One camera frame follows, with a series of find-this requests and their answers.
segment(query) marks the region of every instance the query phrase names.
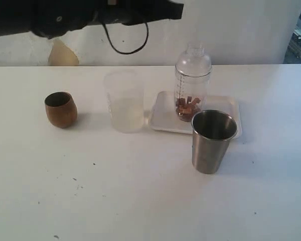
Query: white table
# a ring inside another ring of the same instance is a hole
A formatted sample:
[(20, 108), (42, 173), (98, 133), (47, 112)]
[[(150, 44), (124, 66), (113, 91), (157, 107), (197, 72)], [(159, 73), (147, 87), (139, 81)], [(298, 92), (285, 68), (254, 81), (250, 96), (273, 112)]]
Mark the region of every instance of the white table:
[[(243, 128), (215, 175), (190, 135), (113, 130), (102, 79), (119, 68), (0, 68), (0, 240), (301, 240), (301, 65), (214, 66)], [(146, 109), (172, 90), (174, 67), (131, 68)], [(45, 114), (58, 90), (79, 111), (67, 130)]]

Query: cup rim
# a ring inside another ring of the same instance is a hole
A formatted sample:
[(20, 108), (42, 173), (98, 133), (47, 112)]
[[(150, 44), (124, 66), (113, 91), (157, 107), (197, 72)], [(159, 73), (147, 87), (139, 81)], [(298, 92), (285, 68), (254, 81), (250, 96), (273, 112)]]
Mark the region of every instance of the cup rim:
[[(204, 135), (198, 133), (198, 132), (195, 130), (195, 128), (194, 128), (193, 121), (194, 121), (194, 118), (195, 118), (198, 114), (204, 113), (204, 112), (218, 112), (218, 113), (221, 113), (221, 114), (224, 114), (224, 115), (228, 116), (228, 118), (231, 119), (231, 120), (233, 120), (234, 123), (235, 123), (236, 130), (235, 130), (234, 134), (233, 134), (232, 136), (230, 136), (229, 138), (222, 139), (222, 140), (218, 140), (218, 139), (211, 139), (211, 138), (205, 137)], [(202, 111), (200, 111), (200, 112), (197, 112), (197, 113), (193, 116), (193, 118), (192, 118), (191, 125), (192, 125), (193, 131), (194, 131), (196, 134), (198, 134), (199, 136), (201, 136), (201, 137), (204, 138), (204, 139), (207, 139), (207, 140), (210, 140), (210, 141), (215, 141), (215, 142), (226, 142), (226, 141), (228, 141), (228, 140), (234, 138), (234, 137), (236, 136), (236, 134), (237, 134), (237, 131), (238, 131), (238, 126), (237, 126), (237, 123), (236, 123), (235, 119), (234, 119), (232, 116), (230, 116), (229, 114), (227, 114), (227, 113), (225, 113), (225, 112), (222, 112), (222, 111), (220, 111), (220, 110), (217, 110), (217, 109), (206, 109), (206, 110), (202, 110)]]
[[(53, 94), (58, 94), (58, 93), (63, 93), (63, 94), (68, 95), (68, 96), (69, 96), (69, 100), (68, 100), (66, 103), (64, 103), (64, 104), (62, 104), (62, 105), (59, 105), (59, 106), (51, 106), (51, 105), (48, 105), (48, 104), (47, 104), (47, 99), (48, 99), (51, 95), (53, 95)], [(57, 91), (57, 92), (54, 92), (54, 93), (49, 94), (49, 95), (45, 98), (45, 105), (48, 106), (49, 108), (59, 108), (59, 107), (61, 107), (61, 106), (64, 106), (64, 105), (68, 104), (68, 103), (71, 101), (71, 99), (72, 99), (72, 96), (71, 96), (70, 93), (65, 92), (65, 91)]]

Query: black cable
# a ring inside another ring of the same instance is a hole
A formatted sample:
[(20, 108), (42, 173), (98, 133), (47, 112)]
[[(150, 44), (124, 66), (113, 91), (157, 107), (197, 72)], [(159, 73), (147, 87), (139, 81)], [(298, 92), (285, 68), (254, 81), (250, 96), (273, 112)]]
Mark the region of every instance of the black cable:
[(118, 49), (116, 49), (115, 46), (113, 45), (112, 41), (110, 40), (109, 32), (108, 32), (108, 29), (107, 29), (107, 27), (106, 27), (106, 24), (105, 24), (104, 22), (100, 22), (100, 23), (102, 24), (104, 30), (105, 30), (107, 39), (108, 39), (108, 41), (109, 41), (111, 47), (113, 48), (113, 50), (115, 50), (118, 54), (129, 55), (129, 54), (137, 53), (138, 51), (142, 50), (142, 49), (145, 47), (145, 45), (146, 45), (146, 43), (147, 43), (147, 41), (148, 41), (148, 37), (149, 37), (149, 29), (148, 29), (147, 21), (146, 21), (144, 18), (142, 18), (142, 19), (143, 19), (143, 21), (144, 21), (144, 23), (145, 23), (145, 25), (146, 25), (146, 39), (145, 39), (145, 42), (143, 43), (143, 45), (141, 45), (139, 48), (137, 48), (137, 49), (135, 49), (135, 50), (133, 50), (133, 51), (131, 51), (131, 52), (121, 52), (121, 51), (119, 51)]

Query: plastic measuring cup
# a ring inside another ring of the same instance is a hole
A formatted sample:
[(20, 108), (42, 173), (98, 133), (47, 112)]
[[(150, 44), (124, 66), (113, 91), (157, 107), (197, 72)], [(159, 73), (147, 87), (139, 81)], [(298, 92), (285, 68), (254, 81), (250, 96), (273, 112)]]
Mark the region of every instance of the plastic measuring cup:
[(144, 124), (143, 82), (133, 70), (108, 73), (104, 87), (112, 126), (122, 133), (134, 133)]

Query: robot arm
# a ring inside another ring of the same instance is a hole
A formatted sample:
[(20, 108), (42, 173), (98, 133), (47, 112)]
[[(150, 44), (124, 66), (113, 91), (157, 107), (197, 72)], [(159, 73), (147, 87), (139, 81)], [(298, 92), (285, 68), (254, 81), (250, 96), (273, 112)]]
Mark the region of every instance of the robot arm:
[(180, 19), (183, 7), (169, 0), (0, 0), (0, 36), (32, 31), (50, 39), (87, 25)]

